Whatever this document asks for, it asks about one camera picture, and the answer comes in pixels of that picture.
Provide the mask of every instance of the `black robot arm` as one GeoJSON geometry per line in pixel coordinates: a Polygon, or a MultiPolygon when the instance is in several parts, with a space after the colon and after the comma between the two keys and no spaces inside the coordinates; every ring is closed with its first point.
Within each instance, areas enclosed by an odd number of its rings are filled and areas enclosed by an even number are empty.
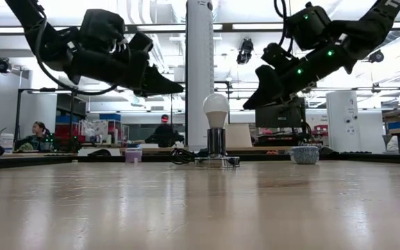
{"type": "MultiPolygon", "coordinates": [[[[24,35],[44,73],[59,86],[69,88],[54,78],[44,65],[65,72],[78,84],[81,76],[107,82],[114,90],[128,88],[136,95],[172,94],[183,91],[179,84],[167,80],[157,67],[150,66],[149,52],[153,42],[144,33],[136,33],[130,42],[124,39],[124,20],[107,10],[87,10],[78,29],[70,27],[57,31],[47,22],[38,0],[6,0],[24,28],[24,35]]],[[[77,94],[96,95],[102,92],[77,94]]]]}
{"type": "Polygon", "coordinates": [[[274,69],[257,68],[260,83],[244,109],[289,102],[297,92],[341,67],[350,74],[358,60],[385,41],[399,11],[400,0],[378,0],[358,21],[331,21],[323,8],[308,3],[284,25],[303,51],[312,51],[299,59],[278,44],[269,44],[262,59],[274,69]],[[339,42],[342,34],[347,36],[339,42]]]}

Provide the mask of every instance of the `pillar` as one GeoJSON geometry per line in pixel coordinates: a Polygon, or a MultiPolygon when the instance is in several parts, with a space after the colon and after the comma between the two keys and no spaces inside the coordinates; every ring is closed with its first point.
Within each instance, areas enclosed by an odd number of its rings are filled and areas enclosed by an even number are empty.
{"type": "MultiPolygon", "coordinates": [[[[56,88],[56,84],[50,80],[40,69],[32,70],[28,75],[28,85],[23,88],[56,88]]],[[[57,94],[29,94],[23,92],[21,97],[21,109],[19,111],[19,132],[21,138],[32,134],[34,122],[44,122],[44,125],[55,132],[57,94]]]]}
{"type": "Polygon", "coordinates": [[[326,94],[330,147],[338,152],[361,151],[356,91],[326,94]]]}
{"type": "Polygon", "coordinates": [[[203,101],[214,92],[213,4],[187,0],[186,11],[186,125],[191,151],[207,146],[208,119],[203,101]]]}

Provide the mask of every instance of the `light bulb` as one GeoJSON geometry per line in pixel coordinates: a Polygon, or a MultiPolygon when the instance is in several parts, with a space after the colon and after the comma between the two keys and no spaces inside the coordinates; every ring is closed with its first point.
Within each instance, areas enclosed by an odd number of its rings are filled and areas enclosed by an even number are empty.
{"type": "Polygon", "coordinates": [[[211,128],[224,128],[229,111],[228,99],[222,94],[210,94],[203,102],[203,111],[211,128]]]}

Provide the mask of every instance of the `blue and white bowl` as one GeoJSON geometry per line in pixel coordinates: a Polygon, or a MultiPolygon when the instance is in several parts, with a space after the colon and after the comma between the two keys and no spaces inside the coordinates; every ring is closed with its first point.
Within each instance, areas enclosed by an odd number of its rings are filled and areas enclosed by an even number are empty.
{"type": "Polygon", "coordinates": [[[292,147],[291,161],[297,164],[316,164],[319,161],[319,148],[315,146],[292,147]]]}

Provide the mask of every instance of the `computer monitor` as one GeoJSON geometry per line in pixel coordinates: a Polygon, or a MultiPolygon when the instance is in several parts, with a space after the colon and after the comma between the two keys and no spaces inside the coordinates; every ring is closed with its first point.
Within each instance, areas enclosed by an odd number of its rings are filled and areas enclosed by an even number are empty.
{"type": "Polygon", "coordinates": [[[305,99],[296,98],[288,104],[256,108],[258,128],[301,128],[305,121],[305,99]]]}

